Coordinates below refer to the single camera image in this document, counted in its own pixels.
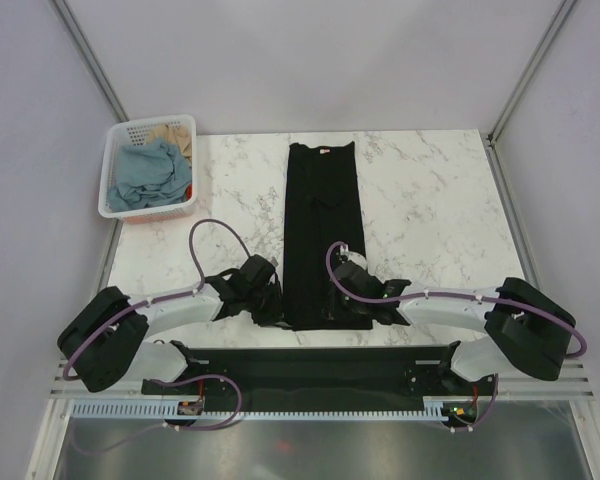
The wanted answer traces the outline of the black t shirt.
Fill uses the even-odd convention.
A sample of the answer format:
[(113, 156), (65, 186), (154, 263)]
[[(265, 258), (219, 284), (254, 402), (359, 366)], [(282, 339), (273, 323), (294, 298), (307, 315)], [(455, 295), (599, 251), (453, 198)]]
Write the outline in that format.
[(284, 211), (282, 302), (294, 330), (369, 330), (348, 311), (326, 269), (328, 248), (342, 241), (366, 253), (355, 144), (289, 146)]

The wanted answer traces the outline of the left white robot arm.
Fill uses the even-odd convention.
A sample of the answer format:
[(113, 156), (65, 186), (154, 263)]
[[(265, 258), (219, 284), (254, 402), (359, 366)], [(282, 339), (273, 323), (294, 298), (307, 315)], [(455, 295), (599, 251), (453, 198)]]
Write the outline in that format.
[(123, 379), (164, 380), (178, 393), (199, 382), (199, 369), (180, 341), (157, 345), (146, 339), (195, 323), (243, 312), (262, 326), (282, 320), (282, 294), (276, 264), (254, 254), (239, 268), (204, 279), (198, 289), (180, 289), (133, 299), (116, 287), (96, 294), (57, 339), (67, 359), (66, 380), (79, 380), (99, 393)]

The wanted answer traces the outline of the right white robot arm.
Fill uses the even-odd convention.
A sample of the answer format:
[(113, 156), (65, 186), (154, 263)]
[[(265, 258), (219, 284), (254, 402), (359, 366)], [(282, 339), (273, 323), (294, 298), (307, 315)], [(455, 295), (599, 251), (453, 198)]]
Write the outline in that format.
[(569, 346), (586, 342), (575, 319), (526, 281), (508, 277), (499, 287), (443, 290), (409, 280), (385, 282), (363, 266), (345, 260), (327, 273), (346, 309), (383, 325), (437, 325), (478, 333), (455, 340), (443, 352), (438, 381), (447, 392), (463, 392), (472, 383), (519, 371), (555, 381)]

